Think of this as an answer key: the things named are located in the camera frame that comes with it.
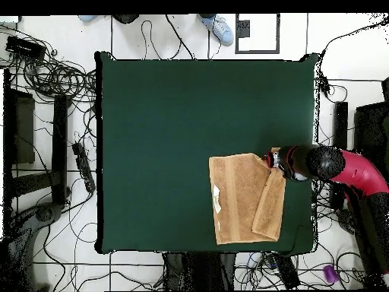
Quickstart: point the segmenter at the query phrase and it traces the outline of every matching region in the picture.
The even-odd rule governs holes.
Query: cable
[[[344,256],[347,256],[347,255],[353,255],[353,256],[358,256],[359,258],[361,258],[361,256],[358,254],[358,253],[355,253],[355,252],[344,252],[342,254],[340,254],[338,257],[337,257],[337,261],[335,263],[335,267],[336,267],[336,271],[337,271],[337,274],[339,276],[339,282],[340,284],[342,285],[343,289],[344,290],[347,290],[345,285],[343,284],[343,279],[341,278],[340,276],[340,273],[341,273],[341,270],[339,269],[339,261],[341,258],[343,258]]]
[[[45,241],[43,242],[43,250],[45,251],[45,254],[54,262],[60,264],[60,266],[62,266],[62,269],[63,269],[63,273],[62,273],[62,276],[61,278],[59,279],[59,281],[57,282],[57,284],[54,286],[54,289],[52,290],[52,292],[55,292],[55,290],[57,289],[59,283],[62,281],[62,279],[64,278],[65,276],[65,273],[66,273],[66,267],[60,262],[58,261],[57,259],[53,258],[46,250],[46,243],[47,243],[47,240],[49,238],[49,235],[50,235],[50,229],[51,229],[51,224],[49,225],[49,229],[48,229],[48,232],[47,232],[47,236],[45,238]]]
[[[142,36],[144,38],[144,48],[145,48],[145,53],[144,53],[144,59],[146,59],[146,56],[147,56],[147,41],[146,41],[146,37],[144,35],[144,32],[143,32],[143,25],[144,23],[146,22],[149,22],[150,23],[150,41],[151,41],[151,45],[153,46],[154,48],[154,52],[157,54],[158,58],[161,59],[161,60],[164,60],[161,58],[160,54],[157,52],[156,48],[155,48],[155,45],[153,43],[153,38],[152,38],[152,35],[151,35],[151,32],[153,30],[153,23],[149,20],[145,20],[144,22],[142,22],[142,25],[141,25],[141,32],[142,32]],[[166,60],[171,60],[171,59],[174,59],[178,54],[179,54],[179,51],[181,50],[181,45],[182,45],[182,40],[179,39],[180,42],[179,42],[179,48],[177,49],[177,52],[176,54],[174,54],[172,57],[170,57],[169,59],[166,59]]]
[[[189,50],[189,48],[185,45],[185,43],[182,41],[182,38],[179,36],[179,34],[177,33],[177,30],[174,28],[173,24],[172,24],[172,21],[170,21],[169,17],[167,16],[167,14],[165,14],[165,17],[167,19],[167,22],[170,24],[170,26],[172,26],[172,29],[174,31],[174,33],[176,34],[177,38],[179,39],[180,43],[185,47],[185,49],[188,51],[189,55],[191,56],[191,59],[195,59],[191,53],[191,51]]]

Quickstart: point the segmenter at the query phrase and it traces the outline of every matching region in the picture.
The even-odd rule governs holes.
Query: folded towel
[[[212,157],[209,167],[217,244],[277,241],[285,192],[281,170],[270,171],[255,154]]]

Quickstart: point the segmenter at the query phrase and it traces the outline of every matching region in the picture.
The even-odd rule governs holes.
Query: green table
[[[208,159],[311,144],[317,59],[115,61],[97,53],[96,249],[310,252],[310,182],[287,182],[278,242],[218,246]]]

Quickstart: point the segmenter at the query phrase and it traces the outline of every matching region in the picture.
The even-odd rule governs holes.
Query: person's foot
[[[97,16],[78,16],[78,17],[83,22],[89,22],[89,21],[92,21]]]
[[[212,18],[199,17],[205,27],[211,31],[223,45],[232,45],[234,42],[234,35],[231,28],[226,23],[226,19],[220,17],[218,14]]]

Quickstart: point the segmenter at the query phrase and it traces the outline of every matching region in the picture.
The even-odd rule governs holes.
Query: floor tile
[[[63,268],[57,264],[34,264],[33,271],[36,282],[38,284],[49,283],[50,291],[53,291],[63,274]],[[108,274],[108,265],[77,265],[77,268],[74,268],[73,265],[65,265],[65,276],[61,279],[55,291],[109,291],[109,277],[106,276]]]
[[[143,264],[163,265],[162,253],[160,252],[138,252],[118,251],[112,254],[112,264]]]
[[[376,24],[372,14],[309,14],[308,52],[322,52],[335,37]],[[363,30],[328,45],[322,71],[328,78],[378,79],[389,76],[388,26]]]
[[[368,82],[368,81],[331,81],[330,84],[337,85],[331,88],[328,98],[333,102],[344,100],[349,104],[348,108],[348,136],[347,136],[347,148],[354,148],[354,114],[358,106],[364,106],[367,104],[373,104],[384,101],[384,95],[382,93],[382,86],[380,82]],[[320,113],[319,124],[321,129],[318,130],[319,142],[325,145],[332,144],[333,135],[333,120],[334,120],[334,107],[335,104],[330,102],[329,99],[320,93]]]
[[[133,267],[112,265],[111,290],[112,291],[132,291],[152,289],[152,286],[158,282],[163,274],[163,267]]]
[[[219,14],[236,32],[236,15]],[[196,59],[207,59],[208,33],[196,14],[173,14],[169,19],[175,26],[192,55]],[[163,14],[142,14],[131,24],[120,24],[113,21],[113,52],[117,59],[158,59],[153,44],[162,59],[173,57],[179,48],[179,40]],[[211,34],[210,57],[213,59],[290,59],[299,60],[305,54],[306,47],[306,14],[281,14],[280,54],[257,55],[235,54],[235,45],[220,46],[218,39]],[[182,46],[176,59],[190,59]]]

